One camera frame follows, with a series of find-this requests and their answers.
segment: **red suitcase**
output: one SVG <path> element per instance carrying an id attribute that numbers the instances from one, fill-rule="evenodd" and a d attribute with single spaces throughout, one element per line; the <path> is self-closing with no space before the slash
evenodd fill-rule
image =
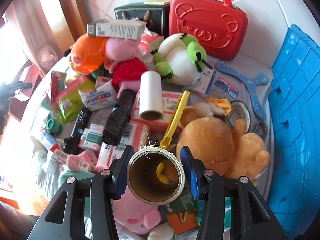
<path id="1" fill-rule="evenodd" d="M 169 35 L 194 35 L 206 52 L 233 60 L 247 30 L 247 15 L 231 0 L 171 0 Z"/>

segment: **green plush frog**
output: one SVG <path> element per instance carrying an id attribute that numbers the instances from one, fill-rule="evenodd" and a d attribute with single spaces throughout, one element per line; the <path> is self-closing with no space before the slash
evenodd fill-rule
<path id="1" fill-rule="evenodd" d="M 204 48 L 194 36 L 186 33 L 169 36 L 151 54 L 161 79 L 180 86 L 190 85 L 200 78 L 205 66 L 212 69 L 206 62 Z"/>

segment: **black garbage bag roll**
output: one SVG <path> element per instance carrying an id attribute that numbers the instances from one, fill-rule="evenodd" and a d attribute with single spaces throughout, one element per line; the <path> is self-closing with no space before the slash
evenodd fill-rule
<path id="1" fill-rule="evenodd" d="M 91 111 L 88 108 L 80 108 L 80 111 L 76 119 L 76 123 L 72 129 L 70 137 L 64 139 L 63 150 L 65 153 L 75 155 L 79 153 L 78 144 L 82 136 L 81 131 L 88 126 L 90 116 Z"/>
<path id="2" fill-rule="evenodd" d="M 133 90 L 122 91 L 103 131 L 102 141 L 105 144 L 116 146 L 120 143 L 123 129 L 131 119 L 135 98 L 136 93 Z"/>

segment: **cardboard tube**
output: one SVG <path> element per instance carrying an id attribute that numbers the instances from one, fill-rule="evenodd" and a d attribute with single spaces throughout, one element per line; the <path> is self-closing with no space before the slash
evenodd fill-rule
<path id="1" fill-rule="evenodd" d="M 161 162 L 172 163 L 176 169 L 176 180 L 164 184 L 156 174 Z M 182 192 L 185 183 L 183 167 L 170 152 L 159 147 L 144 147 L 136 152 L 128 163 L 127 184 L 132 194 L 151 205 L 165 205 L 175 200 Z"/>
<path id="2" fill-rule="evenodd" d="M 155 71 L 141 76 L 139 109 L 141 119 L 155 121 L 163 117 L 161 77 Z"/>

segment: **blue plastic crate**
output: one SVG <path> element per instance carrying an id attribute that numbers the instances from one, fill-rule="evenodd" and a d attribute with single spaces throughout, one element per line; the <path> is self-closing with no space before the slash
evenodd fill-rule
<path id="1" fill-rule="evenodd" d="M 289 239 L 303 234 L 320 208 L 320 48 L 288 29 L 272 66 L 269 95 L 275 163 L 268 204 Z"/>

